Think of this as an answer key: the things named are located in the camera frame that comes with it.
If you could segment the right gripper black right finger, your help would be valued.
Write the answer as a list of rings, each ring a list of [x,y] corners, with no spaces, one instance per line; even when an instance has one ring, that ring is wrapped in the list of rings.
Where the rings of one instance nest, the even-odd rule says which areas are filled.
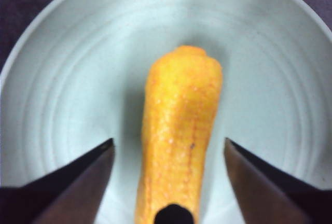
[[[331,190],[277,169],[229,138],[224,158],[246,223],[331,223]]]

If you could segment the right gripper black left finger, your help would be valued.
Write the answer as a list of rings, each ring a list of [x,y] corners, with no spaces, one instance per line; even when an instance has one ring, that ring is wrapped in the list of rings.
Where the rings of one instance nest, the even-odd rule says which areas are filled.
[[[1,223],[94,223],[115,156],[110,138],[22,187],[1,188]]]

